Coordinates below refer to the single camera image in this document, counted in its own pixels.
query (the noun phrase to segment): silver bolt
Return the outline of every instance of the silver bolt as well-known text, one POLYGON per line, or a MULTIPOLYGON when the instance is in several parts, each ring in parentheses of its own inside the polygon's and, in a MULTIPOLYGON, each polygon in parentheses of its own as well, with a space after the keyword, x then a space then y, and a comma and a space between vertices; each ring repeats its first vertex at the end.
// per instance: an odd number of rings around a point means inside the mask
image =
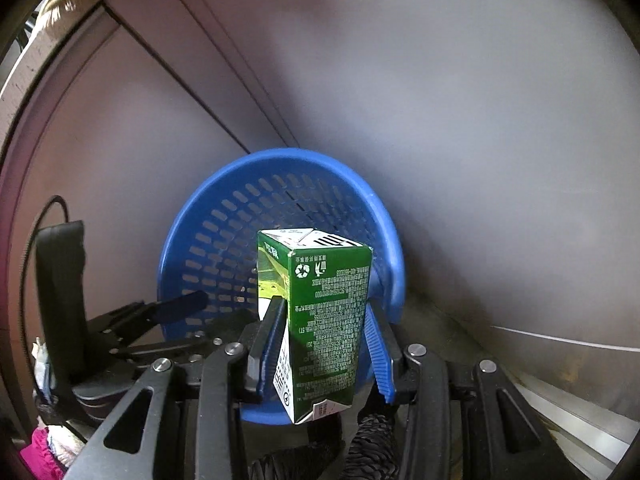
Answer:
POLYGON ((225 346, 225 352, 227 355, 238 355, 244 351, 244 345, 242 343, 229 343, 225 346))
POLYGON ((409 345, 409 348, 407 350, 409 351, 409 355, 411 357, 422 357, 427 353, 427 349, 420 343, 409 345))
POLYGON ((171 362, 171 359, 167 359, 166 357, 161 357, 159 359, 156 359, 151 366, 156 372, 165 372, 169 368, 171 368, 172 365, 173 363, 171 362))
POLYGON ((493 361, 491 361, 491 359, 483 359, 482 361, 480 361, 480 369, 485 374, 492 374, 498 369, 498 367, 493 361))

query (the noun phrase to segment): recycling symbol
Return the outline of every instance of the recycling symbol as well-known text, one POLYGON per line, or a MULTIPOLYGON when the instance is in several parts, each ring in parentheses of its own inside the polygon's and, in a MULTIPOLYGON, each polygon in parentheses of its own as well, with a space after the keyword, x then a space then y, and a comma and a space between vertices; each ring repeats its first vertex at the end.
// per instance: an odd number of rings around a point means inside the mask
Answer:
POLYGON ((299 278, 306 278, 309 273, 309 266, 307 264, 299 264, 296 267, 296 276, 299 278))

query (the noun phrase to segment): pink cloth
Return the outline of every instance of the pink cloth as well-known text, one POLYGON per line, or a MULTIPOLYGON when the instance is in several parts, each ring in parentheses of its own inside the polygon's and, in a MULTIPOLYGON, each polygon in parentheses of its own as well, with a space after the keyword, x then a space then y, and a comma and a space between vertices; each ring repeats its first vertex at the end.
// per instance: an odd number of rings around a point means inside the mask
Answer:
POLYGON ((53 457, 47 445, 47 428, 36 428, 31 435, 31 445, 20 452, 20 456, 37 480, 60 480, 65 473, 53 457))

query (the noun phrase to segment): juice box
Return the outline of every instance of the juice box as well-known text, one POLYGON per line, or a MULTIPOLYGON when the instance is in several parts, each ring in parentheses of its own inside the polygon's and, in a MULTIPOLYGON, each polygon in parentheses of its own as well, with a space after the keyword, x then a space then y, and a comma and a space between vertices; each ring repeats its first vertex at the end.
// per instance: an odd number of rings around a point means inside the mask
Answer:
POLYGON ((258 311, 287 300, 273 384, 300 424, 350 407, 364 322, 372 251, 307 229, 258 232, 258 311))

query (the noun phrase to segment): blue plastic basket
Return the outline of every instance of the blue plastic basket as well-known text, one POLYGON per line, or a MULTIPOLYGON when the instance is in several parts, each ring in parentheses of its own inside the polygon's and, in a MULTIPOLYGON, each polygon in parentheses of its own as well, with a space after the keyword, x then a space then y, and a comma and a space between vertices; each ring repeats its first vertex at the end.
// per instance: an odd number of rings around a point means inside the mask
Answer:
MULTIPOLYGON (((353 170, 319 153, 297 148, 244 156, 209 177, 171 227, 158 271, 158 299, 194 290, 210 304, 197 316, 164 325, 167 340, 184 338, 207 319, 236 308, 257 308, 256 232, 314 227, 373 248, 370 297, 382 300, 391 322, 404 303, 404 262, 396 228, 369 185, 353 170)), ((371 377, 361 345, 356 380, 371 377)), ((290 424, 279 400, 242 407, 242 418, 290 424)))

